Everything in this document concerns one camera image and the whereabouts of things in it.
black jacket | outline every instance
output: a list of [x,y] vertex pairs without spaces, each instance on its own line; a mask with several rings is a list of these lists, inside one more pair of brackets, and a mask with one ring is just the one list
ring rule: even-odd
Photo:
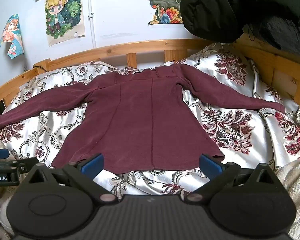
[[300,0],[182,0],[185,28],[193,35],[231,43],[242,27],[267,16],[278,16],[300,25]]

shirt sleeve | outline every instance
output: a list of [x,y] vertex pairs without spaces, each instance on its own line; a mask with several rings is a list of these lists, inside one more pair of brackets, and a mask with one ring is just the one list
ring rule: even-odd
[[173,70],[181,79],[181,84],[204,103],[230,109],[273,108],[285,113],[282,104],[247,97],[192,66],[175,64]]
[[89,85],[79,82],[65,87],[56,87],[43,91],[14,109],[0,115],[0,129],[21,122],[33,116],[38,116],[42,111],[58,112],[73,109],[81,102],[89,102],[92,90]]

wall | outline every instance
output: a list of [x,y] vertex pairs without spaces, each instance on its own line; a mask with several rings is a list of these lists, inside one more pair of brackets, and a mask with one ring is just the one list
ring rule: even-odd
[[[24,55],[10,59],[8,44],[0,48],[0,85],[21,74],[24,69],[46,58],[56,59],[76,52],[92,49],[88,19],[88,1],[83,0],[85,36],[48,46],[46,39],[45,0],[0,0],[0,37],[8,18],[19,14]],[[94,28],[97,47],[118,43],[157,39],[194,38],[183,25],[147,25],[152,20],[154,9],[148,0],[92,0]],[[147,65],[147,55],[138,60]],[[107,63],[121,65],[122,58]]]

pipe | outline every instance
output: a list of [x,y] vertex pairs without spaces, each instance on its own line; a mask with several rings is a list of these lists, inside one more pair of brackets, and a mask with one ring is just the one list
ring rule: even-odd
[[95,36],[95,33],[94,33],[94,26],[93,26],[93,12],[92,12],[91,0],[88,0],[88,8],[89,8],[88,18],[89,18],[89,22],[90,22],[92,46],[95,49],[97,47],[97,45],[96,45],[96,36]]

shirt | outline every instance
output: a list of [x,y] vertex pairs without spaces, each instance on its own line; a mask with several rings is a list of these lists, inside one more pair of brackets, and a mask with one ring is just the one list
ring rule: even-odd
[[201,154],[223,160],[223,153],[183,102],[182,87],[221,108],[285,111],[279,103],[242,95],[192,66],[174,64],[129,75],[107,73],[87,85],[43,91],[0,115],[0,129],[44,110],[69,110],[85,101],[85,119],[66,137],[54,167],[96,153],[103,154],[104,169],[117,174],[194,169]]

